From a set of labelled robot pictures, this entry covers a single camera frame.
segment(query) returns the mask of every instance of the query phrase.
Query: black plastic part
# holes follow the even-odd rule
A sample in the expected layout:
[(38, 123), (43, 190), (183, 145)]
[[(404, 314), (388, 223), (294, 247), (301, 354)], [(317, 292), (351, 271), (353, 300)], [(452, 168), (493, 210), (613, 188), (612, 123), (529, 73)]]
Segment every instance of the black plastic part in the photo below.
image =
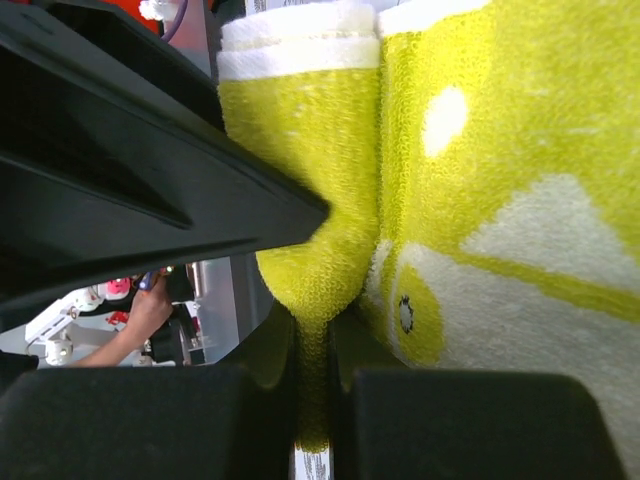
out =
[(213, 2), (211, 11), (216, 18), (222, 20), (223, 24), (247, 15), (247, 8), (242, 0), (219, 0), (218, 2)]
[(191, 368), (48, 369), (0, 400), (3, 479), (287, 479), (293, 318)]
[(99, 0), (35, 0), (79, 35), (173, 97), (218, 130), (224, 130), (216, 86), (168, 43), (117, 5)]
[(178, 366), (184, 365), (184, 354), (180, 342), (180, 323), (176, 322), (175, 317), (167, 320), (152, 336), (149, 338), (151, 345), (151, 358), (157, 363), (175, 362)]
[(321, 199), (39, 7), (0, 2), (0, 65), (0, 315), (13, 325), (74, 288), (303, 242), (327, 216)]
[(5, 353), (0, 350), (0, 395), (2, 395), (20, 375), (38, 368), (38, 363), (40, 363), (40, 360), (34, 355)]
[(332, 322), (330, 342), (338, 480), (624, 478), (598, 406), (575, 380), (393, 368), (349, 313)]

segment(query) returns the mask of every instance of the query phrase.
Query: human hand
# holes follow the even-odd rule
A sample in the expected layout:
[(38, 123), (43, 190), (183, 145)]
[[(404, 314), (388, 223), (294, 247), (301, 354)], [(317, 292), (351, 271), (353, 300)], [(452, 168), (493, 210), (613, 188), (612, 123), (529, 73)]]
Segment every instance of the human hand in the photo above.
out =
[(167, 321), (172, 311), (166, 280), (164, 277), (159, 277), (150, 291), (136, 293), (127, 326), (121, 334), (126, 336), (134, 348), (137, 348)]

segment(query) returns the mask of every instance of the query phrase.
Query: yellow towel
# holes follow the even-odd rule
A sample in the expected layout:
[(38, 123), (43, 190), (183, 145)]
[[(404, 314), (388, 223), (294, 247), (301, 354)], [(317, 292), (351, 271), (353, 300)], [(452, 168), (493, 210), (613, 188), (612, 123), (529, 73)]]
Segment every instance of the yellow towel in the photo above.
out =
[(640, 2), (381, 13), (381, 237), (360, 304), (410, 365), (552, 371), (640, 475)]
[(374, 12), (305, 5), (238, 20), (222, 33), (229, 136), (332, 206), (308, 243), (258, 254), (265, 282), (298, 321), (300, 442), (322, 449), (327, 322), (362, 290), (378, 233)]
[(308, 399), (370, 258), (362, 317), (400, 359), (572, 375), (640, 476), (640, 2), (413, 0), (378, 18), (379, 85), (336, 61), (376, 42), (349, 8), (256, 15), (220, 57), (231, 137), (334, 206), (260, 256)]

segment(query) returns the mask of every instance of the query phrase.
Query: white circle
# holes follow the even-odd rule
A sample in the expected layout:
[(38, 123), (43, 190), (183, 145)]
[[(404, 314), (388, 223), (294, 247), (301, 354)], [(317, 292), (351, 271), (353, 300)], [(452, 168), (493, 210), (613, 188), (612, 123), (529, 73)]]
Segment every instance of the white circle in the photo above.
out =
[(429, 102), (424, 115), (423, 141), (425, 153), (435, 157), (443, 152), (467, 123), (467, 102), (464, 92), (447, 87)]

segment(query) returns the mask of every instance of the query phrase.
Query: human arm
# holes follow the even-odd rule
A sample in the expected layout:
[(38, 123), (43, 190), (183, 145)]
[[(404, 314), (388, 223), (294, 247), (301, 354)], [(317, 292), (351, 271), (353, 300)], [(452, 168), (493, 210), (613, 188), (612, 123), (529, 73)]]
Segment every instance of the human arm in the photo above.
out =
[(108, 343), (71, 366), (110, 367), (118, 365), (136, 348), (142, 346), (164, 324), (172, 310), (165, 279), (160, 277), (151, 291), (136, 293), (125, 328)]

